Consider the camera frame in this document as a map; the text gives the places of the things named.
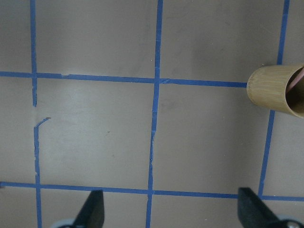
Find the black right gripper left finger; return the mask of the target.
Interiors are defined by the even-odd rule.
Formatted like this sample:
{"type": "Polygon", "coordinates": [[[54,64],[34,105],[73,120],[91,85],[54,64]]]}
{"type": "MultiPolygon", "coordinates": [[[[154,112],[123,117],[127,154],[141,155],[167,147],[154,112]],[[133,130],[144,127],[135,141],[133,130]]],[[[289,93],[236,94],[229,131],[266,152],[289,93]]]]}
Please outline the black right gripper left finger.
{"type": "Polygon", "coordinates": [[[73,228],[102,228],[105,221],[104,195],[102,190],[90,192],[79,214],[72,224],[73,228]]]}

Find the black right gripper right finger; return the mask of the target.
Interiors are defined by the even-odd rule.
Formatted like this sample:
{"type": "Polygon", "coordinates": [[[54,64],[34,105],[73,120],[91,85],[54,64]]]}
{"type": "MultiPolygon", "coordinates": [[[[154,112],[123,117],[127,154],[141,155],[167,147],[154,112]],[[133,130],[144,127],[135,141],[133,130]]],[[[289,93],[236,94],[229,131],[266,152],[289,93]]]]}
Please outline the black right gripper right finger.
{"type": "Polygon", "coordinates": [[[238,189],[237,215],[244,228],[283,228],[281,221],[250,189],[238,189]]]}

